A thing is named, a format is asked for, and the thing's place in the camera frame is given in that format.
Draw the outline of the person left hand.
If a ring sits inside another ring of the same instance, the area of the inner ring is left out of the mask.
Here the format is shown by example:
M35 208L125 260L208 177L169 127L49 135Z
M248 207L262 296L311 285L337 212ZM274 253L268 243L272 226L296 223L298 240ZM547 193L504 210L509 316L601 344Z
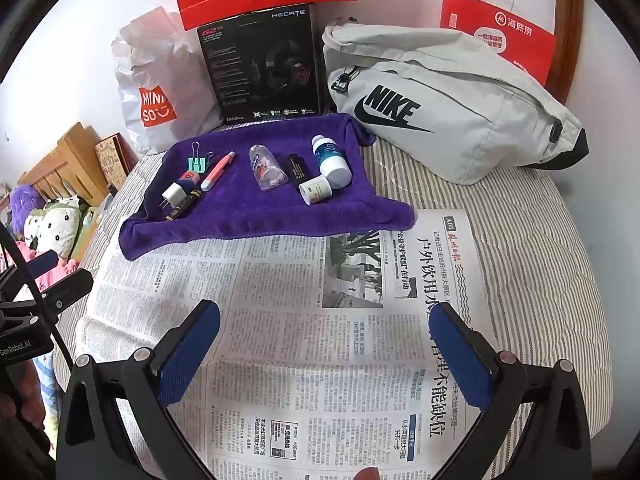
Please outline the person left hand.
M1 420L20 413L40 434L46 417L40 391L39 376L32 360L1 369Z

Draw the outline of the person right hand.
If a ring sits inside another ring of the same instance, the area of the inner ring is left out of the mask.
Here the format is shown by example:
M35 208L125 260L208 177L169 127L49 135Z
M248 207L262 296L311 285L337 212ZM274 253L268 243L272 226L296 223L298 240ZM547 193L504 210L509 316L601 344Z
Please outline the person right hand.
M380 480L380 472L376 467L368 467L358 471L354 480Z

